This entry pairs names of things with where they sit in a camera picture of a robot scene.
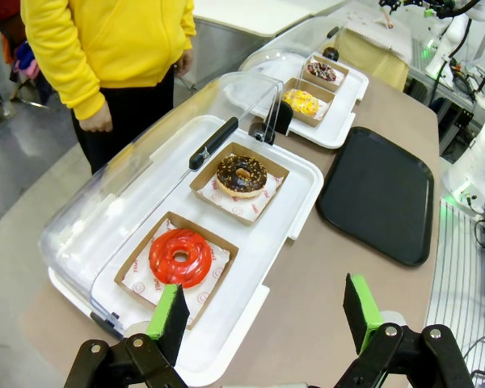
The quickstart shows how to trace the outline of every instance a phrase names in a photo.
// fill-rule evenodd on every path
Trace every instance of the chocolate donut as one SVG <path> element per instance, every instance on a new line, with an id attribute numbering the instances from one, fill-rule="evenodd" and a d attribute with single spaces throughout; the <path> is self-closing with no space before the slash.
<path id="1" fill-rule="evenodd" d="M 258 196 L 264 189 L 268 172 L 255 158 L 229 156 L 217 166 L 217 185 L 221 190 L 240 198 Z"/>

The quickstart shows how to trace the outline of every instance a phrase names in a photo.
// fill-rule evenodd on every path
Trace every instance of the metal grille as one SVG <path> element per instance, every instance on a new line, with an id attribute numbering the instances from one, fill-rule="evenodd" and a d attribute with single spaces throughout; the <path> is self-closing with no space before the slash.
<path id="1" fill-rule="evenodd" d="M 411 67 L 418 70 L 424 70 L 433 58 L 433 54 L 424 56 L 424 45 L 420 40 L 411 39 Z"/>
<path id="2" fill-rule="evenodd" d="M 426 326 L 434 323 L 453 331 L 462 354 L 485 336 L 485 249 L 475 241 L 474 219 L 444 200 Z M 470 372 L 485 371 L 485 343 L 474 346 L 466 364 Z M 474 381 L 476 386 L 484 382 Z"/>

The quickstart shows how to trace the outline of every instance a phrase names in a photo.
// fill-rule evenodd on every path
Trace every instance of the person's hand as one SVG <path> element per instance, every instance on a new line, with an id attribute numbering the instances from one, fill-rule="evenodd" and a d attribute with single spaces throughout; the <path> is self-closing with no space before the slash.
<path id="1" fill-rule="evenodd" d="M 194 53 L 192 50 L 185 50 L 180 59 L 176 62 L 176 77 L 183 77 L 191 69 L 192 62 L 194 61 Z"/>
<path id="2" fill-rule="evenodd" d="M 113 124 L 108 103 L 104 103 L 92 117 L 86 120 L 80 120 L 79 125 L 83 131 L 110 132 L 113 129 Z"/>

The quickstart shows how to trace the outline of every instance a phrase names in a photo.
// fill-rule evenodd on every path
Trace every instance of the red glaze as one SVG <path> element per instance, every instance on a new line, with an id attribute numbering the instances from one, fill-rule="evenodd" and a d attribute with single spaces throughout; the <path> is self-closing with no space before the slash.
<path id="1" fill-rule="evenodd" d="M 175 260 L 177 253 L 188 259 Z M 201 283 L 212 264 L 212 248 L 198 233 L 188 229 L 174 229 L 162 234 L 151 245 L 151 271 L 165 285 L 182 285 L 189 289 Z"/>

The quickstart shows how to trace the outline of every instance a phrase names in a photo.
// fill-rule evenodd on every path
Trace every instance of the yellow sleeve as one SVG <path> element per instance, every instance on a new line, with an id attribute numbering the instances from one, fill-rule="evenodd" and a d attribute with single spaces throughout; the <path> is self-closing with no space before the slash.
<path id="1" fill-rule="evenodd" d="M 192 48 L 191 37 L 196 34 L 196 25 L 194 24 L 194 16 L 192 12 L 194 11 L 194 0 L 187 0 L 187 5 L 185 6 L 185 11 L 183 13 L 183 18 L 181 19 L 181 28 L 185 32 L 187 37 L 187 43 L 185 44 L 185 49 L 190 50 Z"/>
<path id="2" fill-rule="evenodd" d="M 104 104 L 99 80 L 86 62 L 68 0 L 22 0 L 27 40 L 48 82 L 79 120 Z"/>

